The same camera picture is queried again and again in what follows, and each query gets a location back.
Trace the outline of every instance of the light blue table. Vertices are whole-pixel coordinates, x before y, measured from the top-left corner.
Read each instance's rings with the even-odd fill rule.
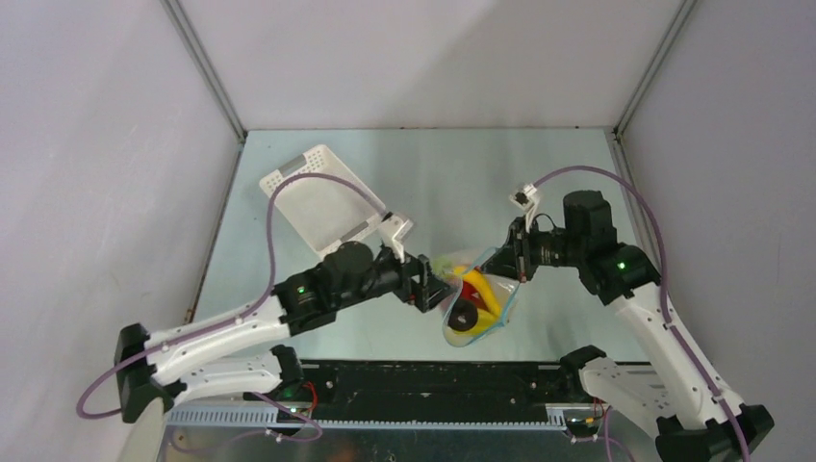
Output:
[[[520,214],[507,196],[521,183],[575,164],[614,171],[601,129],[250,132],[198,300],[197,321],[261,295],[269,269],[267,197],[258,182],[321,143],[390,210],[416,223],[406,249],[431,258],[502,244],[507,226]],[[619,239],[634,244],[621,189],[598,175],[568,173],[546,183],[540,212],[563,225],[561,199],[581,189],[603,193],[612,205]],[[274,223],[273,239],[278,282],[318,262],[283,216]],[[646,360],[610,310],[586,293],[575,269],[539,269],[519,297],[508,326],[464,348],[444,340],[440,310],[423,315],[393,296],[344,310],[333,324],[285,343],[302,358],[323,359],[550,361],[593,344],[619,361]]]

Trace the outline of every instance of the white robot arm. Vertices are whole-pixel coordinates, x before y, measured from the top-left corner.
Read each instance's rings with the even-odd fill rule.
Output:
[[[401,241],[410,229],[407,218],[387,214],[376,257],[366,245],[348,242],[254,304],[158,332],[141,324],[123,328],[115,355],[122,420],[135,422],[154,398],[168,411],[196,398],[299,387],[303,371],[290,347],[256,357],[226,356],[321,327],[366,300],[394,294],[429,311],[452,288],[433,275],[427,258],[404,251]]]
[[[565,196],[565,227],[547,232],[530,218],[539,202],[535,193],[526,185],[511,195],[524,217],[511,223],[506,243],[482,271],[526,282],[540,266],[576,268],[587,291],[614,310],[637,339],[666,388],[653,389],[645,377],[624,372],[593,346],[560,361],[575,385],[655,438],[664,461],[736,460],[741,452],[736,431],[755,448],[774,426],[770,414],[762,405],[745,405],[702,353],[667,295],[661,303],[660,274],[640,248],[618,243],[600,192]]]

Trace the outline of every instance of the white tray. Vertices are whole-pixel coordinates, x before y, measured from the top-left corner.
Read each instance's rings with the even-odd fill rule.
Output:
[[[334,175],[366,192],[380,207],[385,204],[325,144],[319,144],[261,179],[261,189],[271,197],[287,178],[298,173]],[[291,183],[278,194],[275,207],[297,234],[322,258],[347,241],[361,241],[374,232],[381,217],[357,192],[338,183],[306,178]]]

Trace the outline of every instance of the clear plastic bag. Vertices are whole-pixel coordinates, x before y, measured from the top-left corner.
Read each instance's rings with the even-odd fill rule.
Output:
[[[495,247],[462,250],[432,262],[434,272],[456,288],[439,304],[443,336],[454,347],[471,345],[510,321],[519,281],[479,270],[495,252]]]

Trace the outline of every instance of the white wall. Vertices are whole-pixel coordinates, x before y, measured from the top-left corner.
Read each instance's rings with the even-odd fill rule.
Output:
[[[157,1],[2,2],[0,60],[0,459],[114,460],[76,399],[182,320],[236,143]]]
[[[601,126],[679,0],[185,1],[248,128]]]
[[[816,3],[701,2],[629,130],[678,311],[777,427],[756,460],[809,460],[816,398]]]

